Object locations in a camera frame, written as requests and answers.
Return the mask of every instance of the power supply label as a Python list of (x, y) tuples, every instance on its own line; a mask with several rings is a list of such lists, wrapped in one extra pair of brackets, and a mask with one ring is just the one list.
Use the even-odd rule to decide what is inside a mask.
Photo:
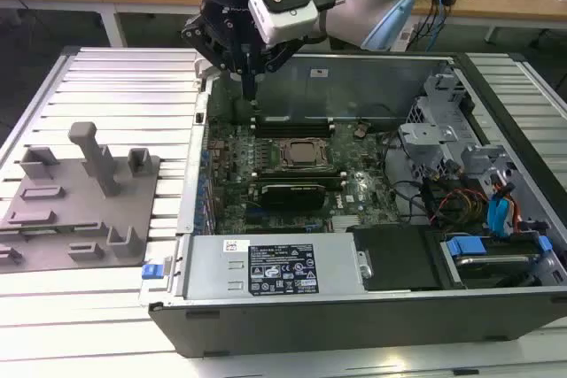
[(251, 245), (248, 247), (248, 291), (257, 296), (319, 292), (313, 245)]

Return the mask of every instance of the cable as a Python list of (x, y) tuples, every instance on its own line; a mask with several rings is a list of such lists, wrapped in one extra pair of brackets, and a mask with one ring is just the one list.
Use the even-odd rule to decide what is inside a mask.
[(404, 221), (404, 223), (411, 223), (411, 220), (414, 218), (414, 199), (418, 197), (421, 197), (421, 194), (415, 194), (409, 200), (409, 214), (408, 214), (408, 218), (406, 219), (406, 221)]
[(565, 83), (565, 80), (567, 80), (567, 73), (565, 73), (563, 77), (559, 80), (559, 82), (555, 85), (555, 90), (559, 90), (559, 88), (561, 88), (562, 85)]
[(439, 13), (443, 12), (444, 17), (441, 19), (440, 23), (435, 27), (435, 33), (433, 34), (433, 37), (429, 40), (429, 43), (427, 44), (427, 47), (425, 48), (426, 52), (429, 52), (431, 50), (431, 48), (433, 47), (433, 45), (435, 44), (435, 42), (437, 41), (437, 37), (439, 36), (439, 33), (441, 31), (441, 28), (445, 25), (445, 19), (447, 19), (445, 17), (445, 8), (443, 7), (443, 2), (441, 0), (439, 1)]
[(486, 197), (485, 194), (478, 192), (477, 190), (472, 190), (472, 189), (467, 189), (467, 188), (460, 188), (459, 190), (462, 190), (464, 192), (469, 192), (473, 195), (477, 195), (479, 197), (481, 197), (483, 200), (485, 200), (486, 202), (488, 202), (488, 198)]
[(259, 208), (264, 208), (264, 207), (262, 207), (260, 204), (254, 203), (253, 201), (249, 201), (249, 200), (247, 200), (247, 199), (245, 200), (245, 203), (255, 205), (255, 206), (259, 207)]
[(4, 126), (4, 127), (8, 127), (10, 130), (14, 129), (14, 126), (11, 124), (6, 123), (5, 121), (1, 121), (0, 120), (0, 125)]
[(373, 102), (372, 105), (377, 105), (380, 106), (382, 108), (384, 108), (386, 111), (388, 111), (393, 117), (396, 117), (396, 113), (392, 110), (392, 108), (390, 108), (388, 105), (383, 104), (381, 102)]
[[(448, 218), (445, 214), (441, 213), (441, 209), (445, 206), (445, 204), (449, 201), (449, 199), (451, 199), (451, 197), (454, 197), (455, 195), (460, 196), (466, 204), (466, 209), (464, 211), (463, 214), (461, 214), (461, 216), (456, 219), (450, 219)], [(448, 221), (451, 224), (457, 224), (457, 225), (461, 225), (463, 223), (467, 223), (469, 221), (469, 215), (470, 215), (470, 210), (472, 209), (472, 202), (469, 200), (469, 198), (463, 193), (461, 192), (459, 189), (454, 189), (451, 192), (449, 192), (444, 198), (443, 200), (441, 200), (441, 202), (439, 203), (439, 207), (437, 208), (437, 211), (430, 217), (429, 222), (432, 224), (433, 221), (438, 218), (438, 219), (442, 219), (444, 221)]]
[(29, 11), (29, 13), (31, 13), (31, 14), (34, 16), (35, 20), (37, 20), (37, 22), (39, 22), (39, 23), (43, 26), (43, 28), (45, 28), (45, 31), (47, 31), (47, 32), (49, 33), (49, 35), (50, 35), (53, 39), (55, 39), (57, 42), (60, 43), (59, 37), (57, 37), (57, 36), (55, 35), (55, 33), (53, 33), (53, 31), (51, 31), (51, 28), (50, 28), (47, 24), (45, 24), (45, 23), (37, 16), (37, 13), (35, 13), (34, 10), (30, 9), (29, 6), (27, 6), (26, 2), (24, 2), (23, 0), (17, 0), (17, 1), (24, 7), (24, 9), (26, 9), (27, 11)]
[[(383, 149), (383, 151), (382, 151), (382, 153), (381, 153), (381, 158), (380, 158), (380, 159), (381, 159), (381, 168), (382, 168), (382, 175), (383, 175), (383, 179), (384, 179), (384, 184), (385, 184), (385, 186), (386, 186), (391, 192), (393, 192), (394, 194), (396, 194), (397, 197), (400, 197), (401, 199), (405, 199), (405, 200), (408, 201), (411, 205), (413, 205), (414, 207), (420, 209), (422, 212), (425, 212), (425, 214), (429, 216), (429, 210), (425, 207), (425, 205), (420, 204), (420, 203), (417, 203), (417, 202), (415, 201), (415, 198), (416, 198), (416, 197), (408, 197), (407, 195), (402, 194), (401, 192), (399, 192), (399, 191), (395, 188), (395, 186), (397, 186), (397, 185), (399, 185), (399, 184), (401, 184), (401, 183), (406, 183), (406, 184), (415, 186), (415, 187), (417, 187), (417, 188), (420, 189), (420, 188), (421, 188), (421, 185), (420, 185), (419, 182), (417, 182), (417, 181), (395, 181), (394, 183), (390, 183), (390, 179), (388, 178), (388, 174), (387, 174), (387, 172), (386, 172), (386, 158), (387, 158), (387, 156), (388, 156), (388, 150), (390, 149), (390, 145), (392, 144), (392, 141), (393, 141), (393, 139), (395, 138), (395, 136), (396, 136), (397, 134), (398, 134), (397, 130), (394, 130), (394, 131), (392, 131), (391, 133), (384, 133), (384, 134), (382, 135), (382, 138), (380, 139), (380, 142), (382, 142), (386, 137), (390, 136), (390, 137), (388, 137), (387, 143), (386, 143), (385, 146), (384, 146), (384, 149)], [(462, 197), (464, 197), (464, 198), (467, 198), (463, 193), (461, 193), (460, 195), (461, 195)], [(435, 217), (437, 217), (438, 219), (442, 219), (442, 220), (444, 220), (444, 221), (446, 221), (446, 222), (448, 222), (448, 223), (450, 223), (450, 224), (453, 224), (453, 225), (460, 225), (460, 224), (462, 224), (462, 221), (463, 221), (464, 219), (466, 219), (467, 216), (468, 216), (469, 213), (470, 213), (470, 208), (467, 208), (467, 210), (466, 210), (466, 212), (465, 212), (466, 214), (463, 215), (463, 217), (460, 217), (458, 220), (454, 220), (454, 219), (451, 219), (450, 217), (447, 217), (445, 214), (442, 214), (442, 213), (441, 213), (441, 211), (440, 211), (441, 206), (442, 206), (442, 205), (439, 206), (439, 208), (438, 208), (438, 210), (436, 211), (436, 213), (430, 218), (430, 221), (433, 221), (433, 219), (434, 219)]]
[[(431, 0), (431, 6), (429, 12), (427, 13), (427, 16), (425, 17), (425, 20), (422, 22), (421, 26), (416, 30), (416, 34), (414, 35), (412, 40), (408, 43), (408, 48), (411, 47), (411, 45), (413, 45), (415, 42), (418, 42), (419, 39), (425, 37), (431, 32), (432, 26), (435, 23), (435, 19), (437, 18), (438, 14), (439, 14), (439, 4), (437, 0)], [(427, 31), (424, 34), (422, 34), (423, 30), (425, 29), (425, 26), (427, 26)]]
[[(498, 191), (502, 188), (501, 185), (495, 184), (494, 188)], [(519, 232), (518, 222), (520, 221), (521, 211), (520, 204), (512, 197), (512, 194), (507, 194), (504, 198), (508, 199), (512, 203), (512, 227), (514, 232)]]

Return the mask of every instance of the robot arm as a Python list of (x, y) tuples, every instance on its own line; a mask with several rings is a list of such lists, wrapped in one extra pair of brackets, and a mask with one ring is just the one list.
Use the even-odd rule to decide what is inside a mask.
[(200, 14), (182, 35), (214, 66), (240, 80), (244, 97), (252, 101), (259, 76), (276, 71), (309, 42), (309, 35), (329, 34), (353, 42), (352, 28), (346, 26), (343, 34), (340, 17), (352, 20), (353, 7), (362, 7), (355, 16), (362, 15), (361, 22), (375, 26), (376, 17), (367, 17), (369, 13), (376, 8), (390, 11), (393, 5), (395, 9), (392, 0), (377, 0), (371, 9), (361, 0), (335, 4), (336, 0), (203, 0)]

